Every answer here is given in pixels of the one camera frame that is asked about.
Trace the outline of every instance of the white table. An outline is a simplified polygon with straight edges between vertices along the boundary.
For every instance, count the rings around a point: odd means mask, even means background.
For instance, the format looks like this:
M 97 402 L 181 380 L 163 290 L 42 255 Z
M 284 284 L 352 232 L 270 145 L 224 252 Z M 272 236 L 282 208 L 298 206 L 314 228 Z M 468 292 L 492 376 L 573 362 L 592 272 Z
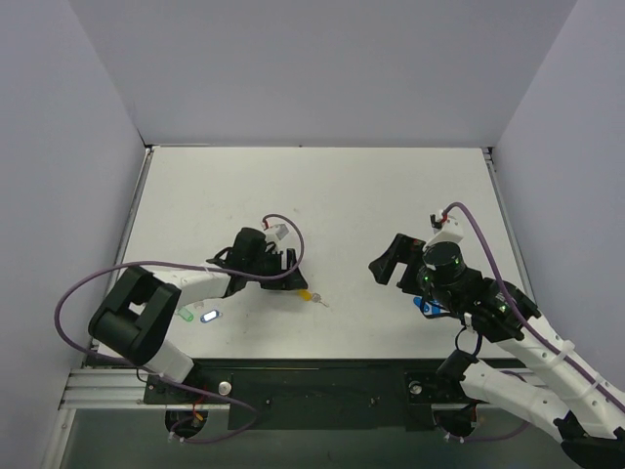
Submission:
M 430 237 L 429 215 L 455 200 L 478 219 L 505 279 L 521 287 L 480 149 L 156 148 L 124 260 L 200 263 L 242 227 L 281 213 L 304 233 L 302 273 L 330 307 L 249 283 L 205 301 L 193 322 L 174 317 L 169 340 L 194 358 L 442 359 L 459 322 L 424 319 L 395 287 L 403 268 L 382 286 L 367 266 L 397 233 Z M 467 265 L 491 276 L 464 228 Z M 201 323 L 213 308 L 223 316 Z M 463 334 L 463 347 L 474 342 Z M 489 343 L 480 356 L 509 357 Z

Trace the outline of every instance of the green object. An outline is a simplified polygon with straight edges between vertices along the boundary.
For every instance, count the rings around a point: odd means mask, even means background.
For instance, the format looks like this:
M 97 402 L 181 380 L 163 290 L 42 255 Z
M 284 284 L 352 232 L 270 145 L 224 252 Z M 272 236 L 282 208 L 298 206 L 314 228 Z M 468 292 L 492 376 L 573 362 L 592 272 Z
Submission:
M 193 313 L 187 308 L 179 308 L 178 310 L 176 310 L 175 314 L 180 316 L 186 322 L 191 322 L 193 320 Z

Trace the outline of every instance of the gray floor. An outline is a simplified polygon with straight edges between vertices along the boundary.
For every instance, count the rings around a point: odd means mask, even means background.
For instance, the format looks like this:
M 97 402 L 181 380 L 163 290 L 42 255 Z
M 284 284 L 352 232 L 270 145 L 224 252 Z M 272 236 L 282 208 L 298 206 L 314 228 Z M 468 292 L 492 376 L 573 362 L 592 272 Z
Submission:
M 533 427 L 502 443 L 447 444 L 442 433 L 375 431 L 247 432 L 207 447 L 168 443 L 162 410 L 79 410 L 64 469 L 153 468 L 463 468 L 566 469 L 576 467 L 547 435 Z M 519 421 L 485 409 L 480 435 L 507 433 Z M 200 435 L 223 432 L 226 415 L 214 412 Z

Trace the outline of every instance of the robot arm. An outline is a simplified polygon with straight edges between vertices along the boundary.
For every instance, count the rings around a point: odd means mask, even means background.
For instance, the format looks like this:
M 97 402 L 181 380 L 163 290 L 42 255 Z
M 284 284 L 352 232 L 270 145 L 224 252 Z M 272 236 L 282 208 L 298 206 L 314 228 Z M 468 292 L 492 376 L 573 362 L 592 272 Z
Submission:
M 375 280 L 387 284 L 396 264 L 406 264 L 397 287 L 422 298 L 421 311 L 427 319 L 458 319 L 521 360 L 550 391 L 503 375 L 459 350 L 438 373 L 459 381 L 468 397 L 498 405 L 546 431 L 582 467 L 625 467 L 625 413 L 621 410 L 625 394 L 584 362 L 522 291 L 504 282 L 524 320 L 513 313 L 497 281 L 465 265 L 457 220 L 440 211 L 431 216 L 431 223 L 435 235 L 427 242 L 396 235 L 389 249 L 369 265 Z M 425 302 L 433 300 L 445 309 L 442 314 L 426 315 Z M 593 382 L 582 373 L 594 377 Z M 601 392 L 607 388 L 615 399 Z
M 299 268 L 293 270 L 295 250 L 279 248 L 286 235 L 286 225 L 267 227 L 263 232 L 244 228 L 232 247 L 207 260 L 205 266 L 258 276 L 264 289 L 307 289 Z M 247 277 L 208 270 L 149 272 L 132 267 L 104 298 L 89 322 L 89 333 L 134 366 L 182 383 L 193 368 L 193 360 L 165 339 L 172 316 L 197 301 L 229 297 L 248 281 Z M 143 307 L 140 314 L 138 307 Z

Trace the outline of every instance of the screw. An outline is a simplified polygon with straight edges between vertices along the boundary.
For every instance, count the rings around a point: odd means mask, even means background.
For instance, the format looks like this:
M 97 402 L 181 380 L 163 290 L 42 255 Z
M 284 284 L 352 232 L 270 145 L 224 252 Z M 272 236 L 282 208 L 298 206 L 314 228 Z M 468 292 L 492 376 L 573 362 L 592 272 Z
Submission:
M 230 391 L 232 391 L 232 385 L 228 383 L 228 381 L 222 381 L 221 383 L 219 383 L 219 387 L 217 388 L 217 390 L 222 396 L 227 396 L 228 394 L 230 394 Z
M 413 395 L 419 395 L 421 394 L 421 392 L 423 391 L 423 387 L 421 387 L 421 384 L 419 384 L 419 381 L 411 381 L 410 384 L 408 385 L 408 390 L 410 391 L 410 394 Z

